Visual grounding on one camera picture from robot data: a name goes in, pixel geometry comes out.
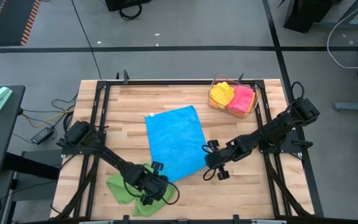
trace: black desk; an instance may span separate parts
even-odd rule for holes
[[[59,174],[59,169],[56,167],[7,152],[16,118],[22,113],[21,103],[25,91],[25,87],[22,85],[7,87],[13,90],[13,92],[0,111],[0,199],[7,196],[10,190],[15,190],[15,186],[12,185],[14,171],[53,180],[57,180]],[[6,198],[1,200],[0,223],[5,211],[6,202]]]
[[[24,159],[21,156],[7,152],[16,118],[22,113],[21,103],[25,91],[25,87],[22,85],[7,87],[13,90],[13,93],[0,111],[0,171],[2,169],[14,170],[57,180],[59,169],[56,167]]]

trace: black cable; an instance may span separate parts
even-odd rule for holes
[[[50,204],[49,206],[53,211],[55,211],[56,213],[60,214],[61,212],[59,212],[58,210],[56,210],[54,207],[53,207],[53,202]]]
[[[7,198],[7,197],[9,197],[9,196],[11,196],[11,195],[14,195],[14,194],[16,194],[16,193],[18,193],[18,192],[21,192],[21,191],[23,191],[23,190],[27,190],[27,189],[30,189],[30,188],[32,188],[32,187],[42,186],[42,185],[50,184],[50,183],[54,183],[54,182],[56,182],[56,180],[53,180],[53,181],[50,181],[50,182],[46,182],[46,183],[43,183],[43,184],[34,184],[34,185],[31,185],[30,187],[25,187],[25,188],[23,188],[23,189],[16,190],[16,191],[10,193],[9,195],[0,198],[0,200],[3,200],[4,198]]]
[[[127,14],[123,13],[122,12],[123,8],[121,8],[119,10],[119,16],[121,16],[121,18],[126,20],[126,21],[136,19],[138,16],[140,16],[142,14],[142,11],[143,11],[143,8],[142,8],[141,4],[138,4],[137,7],[139,8],[139,10],[137,11],[137,13],[134,16],[128,16]]]
[[[67,132],[69,129],[70,121],[71,121],[73,114],[74,114],[74,112],[69,112],[68,114],[66,114],[65,119],[63,120],[63,130],[65,132]]]
[[[294,82],[294,83],[292,83],[292,86],[291,86],[291,97],[292,97],[293,100],[295,100],[295,97],[293,96],[293,88],[295,87],[296,84],[298,84],[298,85],[301,87],[301,89],[302,89],[302,94],[301,94],[301,96],[300,96],[299,98],[297,98],[296,100],[302,100],[303,97],[304,97],[304,95],[305,95],[305,88],[304,88],[304,86],[303,86],[300,82]]]
[[[56,105],[55,105],[55,101],[60,101],[60,102],[64,102],[64,103],[71,103],[72,101],[74,101],[74,105],[75,105],[75,104],[76,104],[76,98],[77,98],[77,96],[78,96],[78,92],[77,92],[77,94],[76,94],[71,100],[69,100],[69,101],[62,100],[62,99],[53,99],[52,102],[51,102],[51,104],[52,104],[52,106],[53,106],[54,108],[61,110],[61,111],[59,111],[59,112],[64,112],[64,111],[67,111],[67,110],[64,110],[63,108],[61,108],[61,107],[59,107],[59,106],[56,106]]]
[[[207,145],[203,145],[203,146],[201,147],[201,149],[202,149],[204,152],[208,153],[208,154],[211,154],[212,152],[209,151],[209,150],[207,150],[207,149],[205,149],[204,147],[207,147],[208,149],[214,151],[213,149],[211,149],[211,147],[209,147],[209,146],[207,146]]]
[[[170,185],[172,185],[172,186],[177,190],[177,192],[178,192],[177,199],[176,199],[174,202],[167,202],[164,197],[161,197],[161,199],[162,199],[167,205],[174,205],[175,203],[177,203],[177,202],[179,201],[180,192],[179,192],[178,187],[177,187],[175,184],[173,184],[173,183],[171,183],[171,182],[169,182],[169,181],[168,181],[167,183],[170,184]]]
[[[53,127],[56,127],[56,124],[59,123],[59,121],[61,121],[67,114],[64,114],[63,116],[61,116],[53,125]]]
[[[16,136],[16,137],[18,137],[18,138],[21,138],[23,141],[26,141],[27,143],[34,144],[34,142],[30,142],[29,140],[27,140],[27,139],[25,139],[25,138],[23,138],[23,137],[21,137],[21,136],[18,136],[18,135],[15,134],[15,133],[12,133],[12,135],[14,135],[14,136]]]
[[[73,107],[75,107],[75,104],[72,105],[71,107],[67,108],[67,111],[70,110],[70,109],[72,109]]]
[[[68,158],[63,164],[62,166],[60,167],[60,170],[62,170],[62,168],[67,164],[67,162],[69,162],[70,160],[72,160],[76,155],[72,155],[70,158]],[[50,208],[57,212],[58,214],[60,214],[61,212],[59,212],[58,210],[56,210],[54,207],[53,207],[53,202],[50,204]]]
[[[100,78],[100,79],[102,79],[102,75],[100,74],[99,65],[98,65],[98,62],[96,61],[96,57],[94,56],[94,52],[93,52],[93,48],[92,48],[91,42],[90,42],[90,40],[88,39],[88,36],[86,35],[86,32],[85,32],[84,26],[82,25],[82,22],[81,22],[80,16],[78,15],[77,8],[75,7],[74,1],[73,1],[73,0],[71,0],[71,3],[72,3],[72,5],[73,5],[73,7],[74,7],[74,11],[75,11],[75,14],[77,15],[78,21],[80,22],[80,25],[81,25],[82,31],[84,32],[84,35],[85,35],[86,41],[88,42],[88,45],[89,45],[89,47],[90,47],[90,49],[91,49],[91,52],[92,52],[92,56],[93,56],[94,63],[95,63],[95,65],[96,65],[96,68],[98,69],[99,78]]]
[[[212,167],[212,168],[209,168],[209,169],[204,173],[203,179],[204,179],[205,181],[211,180],[211,179],[215,176],[216,169],[219,168],[221,165],[223,165],[228,159],[230,159],[230,157],[233,155],[233,153],[236,151],[236,149],[237,149],[242,143],[244,143],[244,142],[246,142],[246,141],[248,141],[248,139],[245,139],[245,140],[241,141],[238,145],[236,145],[236,146],[234,147],[234,149],[231,151],[230,155],[228,155],[222,162],[216,164],[216,165],[215,165],[214,167]],[[214,171],[213,174],[212,174],[209,178],[206,179],[206,178],[205,178],[206,174],[207,174],[208,172],[210,172],[211,170]]]

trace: blue towel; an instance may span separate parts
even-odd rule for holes
[[[152,161],[161,162],[161,172],[170,182],[204,167],[205,138],[194,106],[145,118]]]

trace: white cable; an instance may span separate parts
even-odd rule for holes
[[[345,21],[346,19],[348,19],[349,17],[351,17],[353,14],[355,14],[356,12],[358,11],[358,8],[353,11],[352,13],[350,13],[348,16],[346,16],[343,20],[339,21],[335,26],[334,28],[332,29],[331,33],[329,33],[329,36],[328,36],[328,40],[327,40],[327,51],[329,53],[329,55],[334,59],[334,61],[339,65],[341,66],[342,68],[348,68],[348,69],[358,69],[358,67],[347,67],[347,66],[343,66],[341,65],[335,58],[334,56],[331,54],[331,52],[329,51],[329,40],[331,38],[331,35],[333,34],[334,30],[336,29],[337,26],[341,25],[341,23],[343,21]]]

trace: black metal frame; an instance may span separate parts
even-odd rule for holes
[[[112,86],[114,86],[114,85],[210,85],[212,83],[212,81],[213,80],[127,80],[127,79],[125,79],[124,81],[122,81],[122,80],[111,80],[111,81],[101,80],[101,81],[98,81],[98,84],[96,87],[95,98],[94,98],[92,116],[91,116],[91,124],[94,124],[95,119],[96,119],[99,97],[100,97],[101,89],[103,87],[105,87],[106,90],[104,92],[104,101],[103,101],[103,107],[102,107],[102,112],[101,112],[101,120],[100,120],[100,124],[99,124],[99,133],[102,134],[101,137],[103,138],[103,140],[105,140],[106,133],[103,131],[103,128],[105,126],[106,111],[108,108],[109,92],[110,92],[110,88]],[[263,80],[241,80],[241,83],[245,84],[245,85],[250,85],[250,86],[257,86],[260,88],[260,92],[262,95],[262,101],[263,101],[263,105],[264,105],[264,110],[265,110],[265,114],[266,114],[266,119],[267,119],[267,121],[270,121],[272,119],[272,116],[270,114],[270,108],[269,108],[269,103],[267,100],[267,94],[266,94],[266,90],[265,90],[264,81]],[[255,114],[257,117],[258,126],[261,127],[263,125],[263,121],[262,121],[262,115],[260,112],[259,103],[257,103]],[[284,174],[282,171],[280,155],[275,154],[274,158],[275,158],[275,164],[276,164],[276,168],[277,168],[277,174],[278,174],[279,178],[281,179],[281,181],[283,181],[285,183],[285,178],[284,178]],[[265,161],[266,166],[268,163],[271,163],[269,153],[264,153],[264,161]],[[80,180],[85,179],[88,162],[89,162],[89,156],[85,155],[83,165],[81,168]],[[96,163],[96,166],[97,166],[98,162],[99,162],[99,158],[97,158],[95,156],[94,162]],[[273,179],[271,178],[271,176],[269,176],[268,173],[267,173],[267,178],[268,178],[270,197],[272,200],[273,213],[274,213],[275,217],[278,217],[278,216],[280,216],[280,210],[278,207],[277,192],[275,190],[275,184],[274,184]],[[315,184],[314,177],[309,176],[309,178],[311,178],[311,179],[308,180],[308,183],[313,182]],[[91,212],[92,212],[92,207],[93,207],[93,195],[94,195],[95,185],[96,185],[96,175],[92,178],[92,181],[90,183],[88,201],[86,204],[86,217],[88,217],[89,219],[91,218]],[[283,194],[283,201],[284,201],[285,215],[290,216],[291,215],[291,207],[290,207],[290,204],[288,203],[287,198],[284,196],[284,194]],[[78,211],[78,213],[74,213],[73,217],[78,217],[80,207],[81,207],[81,200],[76,205],[75,211]],[[219,223],[220,222],[221,223],[226,223],[226,222],[232,223],[233,222],[233,220],[213,220],[213,221],[219,222]],[[153,220],[153,222],[164,222],[164,220]]]

